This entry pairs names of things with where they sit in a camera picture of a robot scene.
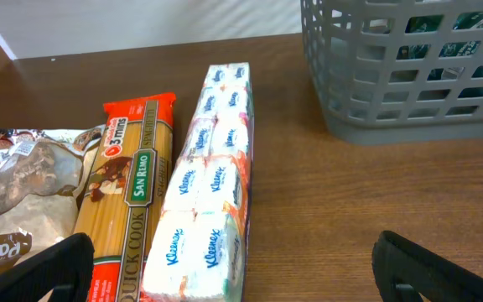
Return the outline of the orange spaghetti packet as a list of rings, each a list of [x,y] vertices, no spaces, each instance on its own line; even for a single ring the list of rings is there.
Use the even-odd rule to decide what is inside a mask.
[[[173,92],[105,104],[75,224],[94,247],[86,300],[139,301],[143,271],[172,172]]]

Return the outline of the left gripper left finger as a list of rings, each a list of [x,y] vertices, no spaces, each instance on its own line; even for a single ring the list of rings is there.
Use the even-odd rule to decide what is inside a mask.
[[[0,302],[83,302],[93,274],[94,247],[83,232],[76,233],[0,274]]]

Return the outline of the green coffee bag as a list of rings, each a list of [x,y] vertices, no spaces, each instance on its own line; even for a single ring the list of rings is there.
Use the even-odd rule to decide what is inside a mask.
[[[410,34],[436,31],[442,21],[442,18],[442,15],[412,17],[408,21],[405,33]],[[452,29],[483,29],[483,12],[462,13],[455,20]],[[446,43],[439,51],[439,57],[471,56],[479,49],[480,44],[481,42],[479,40]],[[397,59],[422,59],[428,53],[430,47],[430,44],[401,46],[397,52]],[[464,71],[464,67],[433,69],[428,75],[428,81],[457,80]],[[478,67],[473,73],[472,77],[483,77],[483,67]],[[466,88],[460,93],[460,97],[480,96],[483,96],[483,87]]]

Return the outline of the grey plastic basket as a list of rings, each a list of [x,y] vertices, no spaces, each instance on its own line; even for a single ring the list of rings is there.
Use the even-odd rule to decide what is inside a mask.
[[[483,29],[454,30],[483,1],[315,1],[300,3],[305,59],[331,134],[349,143],[483,138]],[[436,31],[406,34],[412,17],[442,15]],[[471,56],[439,57],[450,42],[481,42]],[[401,46],[430,44],[422,59],[398,60]],[[457,80],[428,81],[431,70],[464,67]]]

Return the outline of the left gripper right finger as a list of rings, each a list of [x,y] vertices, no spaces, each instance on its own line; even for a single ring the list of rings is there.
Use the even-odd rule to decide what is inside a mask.
[[[384,301],[483,302],[482,277],[395,232],[381,232],[371,265]]]

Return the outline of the brown white pastry bag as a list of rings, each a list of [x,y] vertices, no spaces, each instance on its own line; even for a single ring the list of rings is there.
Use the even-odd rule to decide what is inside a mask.
[[[71,235],[104,129],[0,128],[0,274]]]

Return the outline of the Kleenex tissue multipack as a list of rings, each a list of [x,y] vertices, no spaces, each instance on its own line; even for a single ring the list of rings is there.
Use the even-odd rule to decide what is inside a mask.
[[[147,301],[239,301],[254,126],[250,65],[211,65],[143,273]]]

